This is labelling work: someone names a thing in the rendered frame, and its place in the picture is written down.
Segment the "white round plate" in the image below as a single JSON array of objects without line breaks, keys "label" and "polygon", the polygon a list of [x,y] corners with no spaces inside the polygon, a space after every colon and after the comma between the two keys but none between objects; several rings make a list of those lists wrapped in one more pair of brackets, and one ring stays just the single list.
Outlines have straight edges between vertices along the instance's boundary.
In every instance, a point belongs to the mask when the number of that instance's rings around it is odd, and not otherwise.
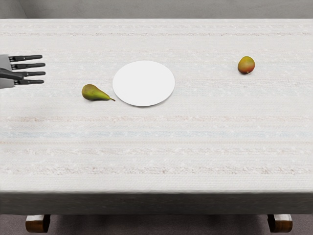
[{"label": "white round plate", "polygon": [[112,88],[123,102],[148,107],[169,98],[175,88],[175,77],[163,64],[136,61],[118,70],[113,78]]}]

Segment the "red-green mango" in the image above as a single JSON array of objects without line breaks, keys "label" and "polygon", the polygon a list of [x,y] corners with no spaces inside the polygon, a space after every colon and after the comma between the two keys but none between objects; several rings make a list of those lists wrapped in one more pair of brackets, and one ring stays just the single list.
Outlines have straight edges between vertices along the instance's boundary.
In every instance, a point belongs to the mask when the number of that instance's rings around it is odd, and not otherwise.
[{"label": "red-green mango", "polygon": [[249,74],[255,68],[255,61],[249,56],[244,56],[238,63],[237,69],[241,74]]}]

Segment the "green pear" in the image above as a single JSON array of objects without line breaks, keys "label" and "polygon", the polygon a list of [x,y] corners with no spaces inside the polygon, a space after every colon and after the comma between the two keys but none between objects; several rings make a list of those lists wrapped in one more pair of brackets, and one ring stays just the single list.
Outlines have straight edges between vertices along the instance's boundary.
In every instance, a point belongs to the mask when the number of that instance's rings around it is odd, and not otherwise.
[{"label": "green pear", "polygon": [[87,84],[82,88],[82,96],[83,98],[91,101],[95,100],[113,100],[108,94],[97,88],[93,84]]}]

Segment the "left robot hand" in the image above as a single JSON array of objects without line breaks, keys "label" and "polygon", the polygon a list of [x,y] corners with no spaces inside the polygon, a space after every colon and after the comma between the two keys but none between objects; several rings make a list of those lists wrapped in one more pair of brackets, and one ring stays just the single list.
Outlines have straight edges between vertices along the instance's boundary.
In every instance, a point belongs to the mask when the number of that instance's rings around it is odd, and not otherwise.
[{"label": "left robot hand", "polygon": [[44,76],[44,71],[20,70],[45,67],[45,63],[15,64],[15,62],[37,60],[42,59],[42,57],[42,55],[9,56],[6,54],[0,54],[0,89],[12,88],[19,85],[43,84],[43,80],[27,79],[27,77]]}]

